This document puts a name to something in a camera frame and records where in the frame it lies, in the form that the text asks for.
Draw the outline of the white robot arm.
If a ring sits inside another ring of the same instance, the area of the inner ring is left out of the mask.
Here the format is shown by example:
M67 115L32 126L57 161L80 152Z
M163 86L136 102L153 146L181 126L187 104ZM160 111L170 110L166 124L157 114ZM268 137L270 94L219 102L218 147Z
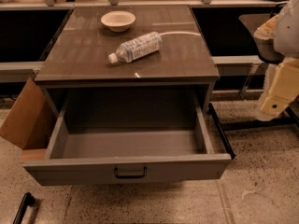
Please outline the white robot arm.
M276 16L256 29L254 36L272 39L274 51L284 56L278 65L268 65L259 98L256 119L269 121L299 95L299 0L289 0Z

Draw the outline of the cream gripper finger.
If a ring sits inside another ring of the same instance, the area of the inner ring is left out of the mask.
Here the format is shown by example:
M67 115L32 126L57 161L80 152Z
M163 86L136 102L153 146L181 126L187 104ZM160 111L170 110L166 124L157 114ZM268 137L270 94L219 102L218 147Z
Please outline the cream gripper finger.
M254 37L261 40L274 39L277 19L278 15L272 17L260 27L258 27L254 32Z
M257 106L257 120L277 118L299 95L299 59L285 58L282 63L269 64L265 73L263 93Z

